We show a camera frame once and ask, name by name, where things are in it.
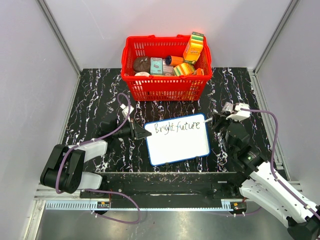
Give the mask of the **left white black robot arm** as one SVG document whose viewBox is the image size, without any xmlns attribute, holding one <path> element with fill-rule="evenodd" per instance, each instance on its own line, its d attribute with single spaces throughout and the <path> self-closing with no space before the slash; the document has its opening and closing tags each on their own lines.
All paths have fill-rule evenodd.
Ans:
<svg viewBox="0 0 320 240">
<path fill-rule="evenodd" d="M 105 155 L 115 139 L 129 137 L 140 140 L 151 135 L 151 132 L 142 128 L 135 120 L 120 125 L 117 120 L 103 121 L 97 129 L 97 138 L 84 144 L 55 145 L 41 173 L 40 184 L 58 189 L 59 194 L 90 189 L 96 197 L 103 198 L 109 190 L 108 185 L 103 182 L 101 175 L 85 172 L 84 163 Z"/>
</svg>

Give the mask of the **blue framed whiteboard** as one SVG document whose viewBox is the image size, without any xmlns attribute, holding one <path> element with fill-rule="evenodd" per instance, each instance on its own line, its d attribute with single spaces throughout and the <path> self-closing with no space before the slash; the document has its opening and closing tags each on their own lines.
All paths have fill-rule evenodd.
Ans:
<svg viewBox="0 0 320 240">
<path fill-rule="evenodd" d="M 152 166 L 176 163 L 211 152 L 206 116 L 197 113 L 148 122 L 144 129 L 151 133 L 146 146 Z"/>
</svg>

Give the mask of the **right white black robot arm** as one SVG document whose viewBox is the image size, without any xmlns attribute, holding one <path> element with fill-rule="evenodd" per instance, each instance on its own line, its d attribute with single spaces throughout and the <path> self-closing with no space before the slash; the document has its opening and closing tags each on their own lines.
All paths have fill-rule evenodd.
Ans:
<svg viewBox="0 0 320 240">
<path fill-rule="evenodd" d="M 246 128 L 234 114 L 214 113 L 212 130 L 223 142 L 235 177 L 227 186 L 233 198 L 249 199 L 268 211 L 287 229 L 294 240 L 320 238 L 320 206 L 297 191 L 253 146 Z"/>
</svg>

